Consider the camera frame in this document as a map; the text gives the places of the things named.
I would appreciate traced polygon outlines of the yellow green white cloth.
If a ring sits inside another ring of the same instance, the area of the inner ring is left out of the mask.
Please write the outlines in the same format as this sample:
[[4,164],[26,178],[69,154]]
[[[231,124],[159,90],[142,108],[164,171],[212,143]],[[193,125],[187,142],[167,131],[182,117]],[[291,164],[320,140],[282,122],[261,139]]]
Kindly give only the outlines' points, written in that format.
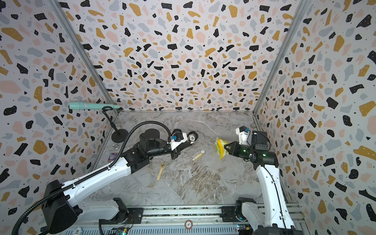
[[224,139],[216,138],[215,140],[215,147],[216,147],[218,154],[220,155],[220,158],[219,158],[220,160],[222,160],[224,156],[228,155],[228,151],[225,149],[225,145],[227,144],[228,142],[225,141]]

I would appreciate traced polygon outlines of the black watch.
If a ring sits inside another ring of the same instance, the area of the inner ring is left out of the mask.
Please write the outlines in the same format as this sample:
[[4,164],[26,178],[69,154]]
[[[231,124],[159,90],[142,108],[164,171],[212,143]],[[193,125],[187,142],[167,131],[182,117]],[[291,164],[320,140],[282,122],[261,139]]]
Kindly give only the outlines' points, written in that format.
[[181,129],[174,129],[172,132],[172,136],[175,136],[175,139],[179,139],[183,137]]

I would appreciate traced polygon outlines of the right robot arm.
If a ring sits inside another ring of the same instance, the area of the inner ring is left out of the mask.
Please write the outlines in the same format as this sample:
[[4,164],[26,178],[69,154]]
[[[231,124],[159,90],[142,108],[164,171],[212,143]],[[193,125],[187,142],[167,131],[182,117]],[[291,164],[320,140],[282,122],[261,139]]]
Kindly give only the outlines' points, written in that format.
[[242,126],[236,129],[238,141],[226,144],[231,156],[251,162],[261,185],[264,212],[253,199],[239,198],[235,214],[238,220],[249,222],[255,235],[301,235],[287,210],[276,153],[265,132],[252,131]]

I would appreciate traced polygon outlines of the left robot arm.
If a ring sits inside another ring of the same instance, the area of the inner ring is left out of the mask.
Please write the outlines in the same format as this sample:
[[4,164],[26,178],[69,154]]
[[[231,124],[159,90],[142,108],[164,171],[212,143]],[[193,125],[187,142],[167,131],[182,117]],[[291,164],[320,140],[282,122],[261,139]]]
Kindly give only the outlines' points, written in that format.
[[[125,150],[132,134],[148,124],[162,127],[167,132],[167,139],[160,139],[156,129],[148,129],[140,135],[139,142],[131,149]],[[154,120],[141,122],[130,130],[112,162],[65,183],[60,183],[58,180],[49,183],[44,197],[20,216],[11,233],[19,234],[21,225],[38,207],[41,207],[47,224],[47,229],[43,234],[60,233],[70,228],[86,214],[79,204],[87,196],[115,180],[137,172],[148,165],[154,157],[169,154],[172,160],[177,159],[182,150],[192,146],[197,140],[198,134],[194,131],[190,133],[184,133],[180,129],[170,131],[166,125]]]

